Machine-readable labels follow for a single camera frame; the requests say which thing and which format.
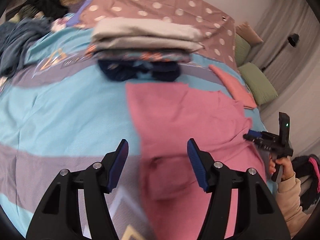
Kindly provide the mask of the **cream right sleeve forearm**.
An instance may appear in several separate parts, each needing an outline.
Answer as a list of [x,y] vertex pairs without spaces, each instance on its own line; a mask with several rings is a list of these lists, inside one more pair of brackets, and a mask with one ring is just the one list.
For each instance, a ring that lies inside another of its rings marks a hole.
[[300,180],[296,174],[278,184],[276,192],[276,201],[284,216],[291,238],[295,236],[310,218],[300,205]]

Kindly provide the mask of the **person's right hand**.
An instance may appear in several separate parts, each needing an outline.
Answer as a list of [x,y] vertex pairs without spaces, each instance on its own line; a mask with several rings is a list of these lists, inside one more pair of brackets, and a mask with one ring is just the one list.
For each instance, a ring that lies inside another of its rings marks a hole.
[[276,172],[276,165],[279,165],[283,168],[283,174],[281,180],[285,181],[290,179],[295,175],[295,172],[292,167],[291,159],[289,157],[283,157],[280,159],[272,159],[272,155],[269,157],[269,172],[270,175],[273,175]]

